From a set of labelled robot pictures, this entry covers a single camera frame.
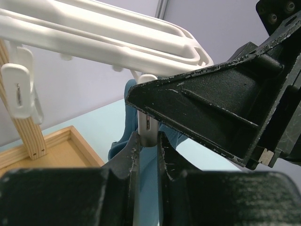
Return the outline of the white plastic clip hanger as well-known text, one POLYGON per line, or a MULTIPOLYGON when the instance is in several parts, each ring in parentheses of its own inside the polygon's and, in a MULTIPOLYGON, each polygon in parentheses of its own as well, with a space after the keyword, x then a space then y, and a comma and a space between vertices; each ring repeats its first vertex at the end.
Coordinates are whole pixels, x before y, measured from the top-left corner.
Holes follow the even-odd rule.
POLYGON ((43 121, 28 46, 129 69, 138 83, 213 65, 185 29, 95 0, 3 0, 0 36, 10 43, 1 68, 13 118, 43 121))

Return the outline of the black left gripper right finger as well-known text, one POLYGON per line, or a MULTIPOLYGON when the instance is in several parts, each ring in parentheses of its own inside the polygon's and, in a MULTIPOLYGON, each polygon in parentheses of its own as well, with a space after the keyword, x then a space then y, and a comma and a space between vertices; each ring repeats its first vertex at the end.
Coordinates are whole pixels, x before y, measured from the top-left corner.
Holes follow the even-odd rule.
POLYGON ((278 172, 201 171, 158 134, 162 226, 298 226, 301 195, 278 172))

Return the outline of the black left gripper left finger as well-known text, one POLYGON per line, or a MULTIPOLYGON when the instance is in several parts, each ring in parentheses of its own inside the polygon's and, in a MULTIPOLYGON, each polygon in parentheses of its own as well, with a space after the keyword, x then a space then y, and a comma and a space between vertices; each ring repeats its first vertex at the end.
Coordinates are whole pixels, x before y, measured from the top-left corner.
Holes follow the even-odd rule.
POLYGON ((0 179, 3 226, 136 226, 140 136, 102 167, 12 169, 0 179))

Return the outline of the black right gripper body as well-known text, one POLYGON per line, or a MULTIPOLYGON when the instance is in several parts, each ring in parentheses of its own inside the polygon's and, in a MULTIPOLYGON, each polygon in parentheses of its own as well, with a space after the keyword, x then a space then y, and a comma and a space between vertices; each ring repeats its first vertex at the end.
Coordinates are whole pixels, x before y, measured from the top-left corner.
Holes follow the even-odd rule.
POLYGON ((268 35, 271 35, 285 19, 301 10, 301 0, 259 0, 255 8, 268 35))

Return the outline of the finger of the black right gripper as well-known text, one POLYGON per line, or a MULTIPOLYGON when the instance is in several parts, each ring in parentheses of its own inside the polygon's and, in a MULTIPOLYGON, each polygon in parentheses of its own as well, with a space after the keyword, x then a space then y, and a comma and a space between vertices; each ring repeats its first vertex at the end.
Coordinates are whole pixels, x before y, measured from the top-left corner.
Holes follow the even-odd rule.
POLYGON ((248 59, 247 43, 211 69, 137 85, 127 103, 228 160, 255 169, 269 154, 301 162, 301 47, 283 42, 248 59))

